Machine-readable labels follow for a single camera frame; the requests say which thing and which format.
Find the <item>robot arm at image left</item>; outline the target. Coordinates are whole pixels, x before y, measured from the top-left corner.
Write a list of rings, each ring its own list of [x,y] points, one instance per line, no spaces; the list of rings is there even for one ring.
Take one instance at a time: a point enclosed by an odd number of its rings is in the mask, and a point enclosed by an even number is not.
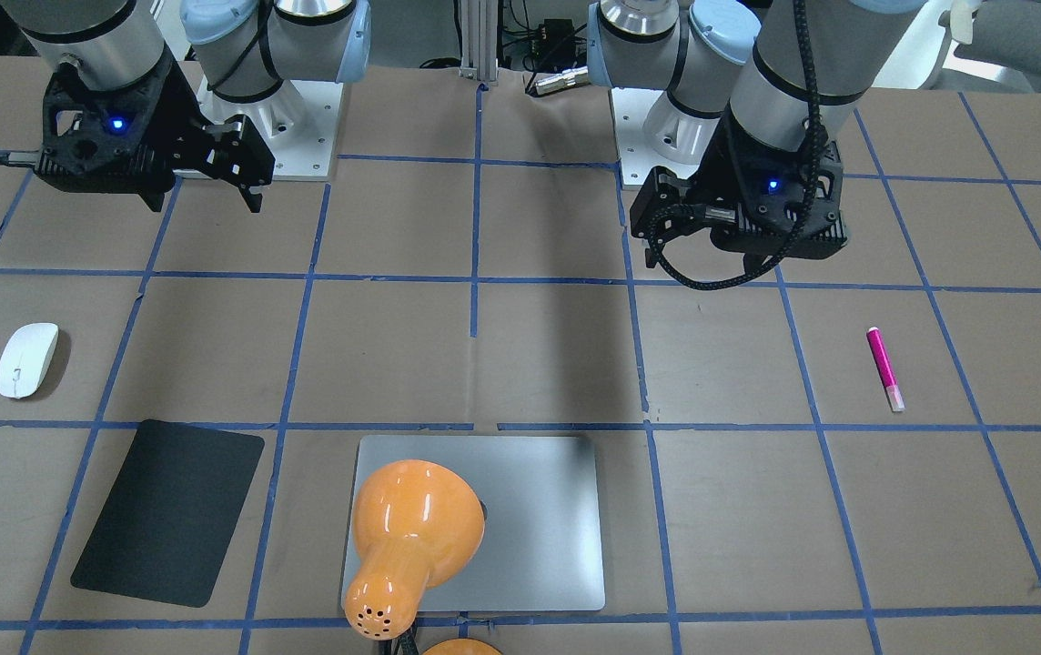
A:
[[[178,175],[229,183],[254,213],[275,181],[325,181],[342,87],[369,65],[366,1],[183,1],[198,89],[147,1],[3,6],[52,75],[41,146],[0,152],[0,166],[155,212]]]

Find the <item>right-image robot base plate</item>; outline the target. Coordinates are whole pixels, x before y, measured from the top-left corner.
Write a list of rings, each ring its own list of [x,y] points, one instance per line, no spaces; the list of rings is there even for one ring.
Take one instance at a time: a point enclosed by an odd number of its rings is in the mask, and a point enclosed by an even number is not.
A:
[[[690,177],[720,123],[683,112],[662,90],[612,89],[611,108],[625,190],[640,188],[654,167]]]

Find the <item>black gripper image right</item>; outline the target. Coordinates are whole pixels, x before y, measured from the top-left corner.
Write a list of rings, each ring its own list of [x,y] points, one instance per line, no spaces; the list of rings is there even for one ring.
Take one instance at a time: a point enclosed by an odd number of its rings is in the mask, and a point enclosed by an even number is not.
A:
[[[658,244],[707,228],[715,247],[744,254],[746,264],[773,256],[803,208],[811,152],[806,141],[799,128],[795,152],[785,152],[725,117],[691,177],[679,178],[666,167],[651,170],[632,205],[632,234],[650,240],[653,217],[669,208],[655,231]]]

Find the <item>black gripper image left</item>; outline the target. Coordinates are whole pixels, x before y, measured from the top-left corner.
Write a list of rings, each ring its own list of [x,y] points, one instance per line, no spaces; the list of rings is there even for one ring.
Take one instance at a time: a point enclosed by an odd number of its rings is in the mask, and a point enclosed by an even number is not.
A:
[[[64,192],[137,195],[158,211],[176,169],[211,162],[211,178],[259,213],[274,182],[276,160],[258,126],[250,117],[211,125],[179,62],[155,62],[107,91],[88,87],[80,64],[59,62],[44,91],[42,128],[39,149],[0,152],[0,166],[29,167]]]

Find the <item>left-image robot base plate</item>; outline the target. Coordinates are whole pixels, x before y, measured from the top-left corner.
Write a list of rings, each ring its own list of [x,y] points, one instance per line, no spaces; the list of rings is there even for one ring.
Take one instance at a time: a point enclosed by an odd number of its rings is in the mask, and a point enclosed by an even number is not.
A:
[[[205,117],[222,123],[231,116],[249,116],[274,154],[275,181],[328,181],[335,157],[342,109],[341,83],[287,80],[266,99],[233,104],[197,87]]]

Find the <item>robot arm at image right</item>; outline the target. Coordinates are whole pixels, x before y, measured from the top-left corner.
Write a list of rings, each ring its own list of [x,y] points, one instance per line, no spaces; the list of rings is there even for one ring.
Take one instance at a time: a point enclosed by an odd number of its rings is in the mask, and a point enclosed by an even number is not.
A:
[[[599,1],[587,22],[596,86],[663,92],[680,116],[713,121],[683,176],[651,167],[632,205],[648,266],[667,242],[706,231],[741,253],[823,260],[849,241],[835,142],[920,12],[920,1]]]

